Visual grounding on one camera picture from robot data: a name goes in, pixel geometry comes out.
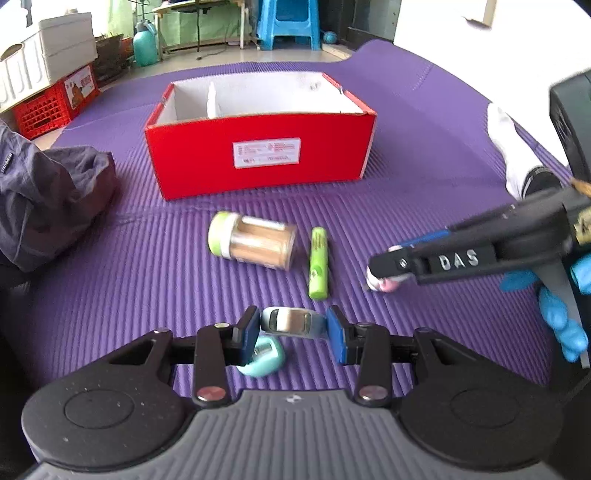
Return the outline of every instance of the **red shoe box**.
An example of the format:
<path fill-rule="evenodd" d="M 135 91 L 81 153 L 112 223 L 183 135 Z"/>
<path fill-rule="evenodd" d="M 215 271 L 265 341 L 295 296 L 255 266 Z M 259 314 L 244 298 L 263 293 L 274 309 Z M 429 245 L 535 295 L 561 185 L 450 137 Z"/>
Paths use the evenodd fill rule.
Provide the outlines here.
<path fill-rule="evenodd" d="M 171 83 L 145 126 L 165 200 L 363 177 L 376 113 L 320 72 Z"/>

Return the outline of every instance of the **white label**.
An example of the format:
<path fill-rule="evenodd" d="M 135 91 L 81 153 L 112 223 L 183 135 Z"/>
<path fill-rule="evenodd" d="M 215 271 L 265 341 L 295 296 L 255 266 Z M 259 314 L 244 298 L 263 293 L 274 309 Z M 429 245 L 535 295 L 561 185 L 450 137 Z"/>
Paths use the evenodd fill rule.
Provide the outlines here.
<path fill-rule="evenodd" d="M 72 110 L 76 110 L 86 97 L 88 97 L 96 88 L 92 81 L 90 66 L 78 70 L 74 75 L 64 81 L 68 100 Z"/>
<path fill-rule="evenodd" d="M 279 222 L 273 222 L 271 220 L 263 220 L 262 218 L 255 217 L 242 217 L 242 221 L 248 225 L 264 226 L 272 228 L 273 230 L 285 230 L 285 224 Z"/>
<path fill-rule="evenodd" d="M 298 163 L 300 145 L 299 138 L 234 142 L 234 167 L 250 168 Z"/>

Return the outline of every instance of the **gray gripper plate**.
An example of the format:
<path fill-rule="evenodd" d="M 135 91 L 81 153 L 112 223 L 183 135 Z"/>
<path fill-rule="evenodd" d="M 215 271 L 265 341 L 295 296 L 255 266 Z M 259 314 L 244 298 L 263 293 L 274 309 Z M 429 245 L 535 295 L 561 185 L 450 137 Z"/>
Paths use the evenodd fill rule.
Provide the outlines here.
<path fill-rule="evenodd" d="M 108 473 L 40 464 L 27 480 L 558 480 L 542 463 L 502 473 L 448 465 L 411 443 L 384 409 L 343 390 L 244 391 L 195 415 L 181 439 L 144 463 Z"/>

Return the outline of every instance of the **blue ball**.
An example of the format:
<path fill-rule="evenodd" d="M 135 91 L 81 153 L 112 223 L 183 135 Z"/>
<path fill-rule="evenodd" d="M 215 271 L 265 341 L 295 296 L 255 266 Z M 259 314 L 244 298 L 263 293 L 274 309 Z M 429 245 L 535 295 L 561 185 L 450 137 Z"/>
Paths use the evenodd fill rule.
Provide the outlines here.
<path fill-rule="evenodd" d="M 336 43 L 336 33 L 335 32 L 324 32 L 324 37 L 322 37 L 324 43 Z"/>

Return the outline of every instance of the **light green lid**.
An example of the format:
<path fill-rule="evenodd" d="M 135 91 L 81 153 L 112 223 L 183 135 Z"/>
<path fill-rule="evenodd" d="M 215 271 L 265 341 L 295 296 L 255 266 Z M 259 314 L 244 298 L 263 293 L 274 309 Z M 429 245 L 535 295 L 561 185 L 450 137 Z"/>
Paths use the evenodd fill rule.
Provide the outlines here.
<path fill-rule="evenodd" d="M 209 250 L 214 255 L 222 257 L 222 244 L 220 243 L 221 238 L 224 236 L 225 229 L 227 228 L 226 219 L 232 215 L 232 212 L 218 212 L 209 224 L 209 232 L 207 233 L 207 244 Z"/>

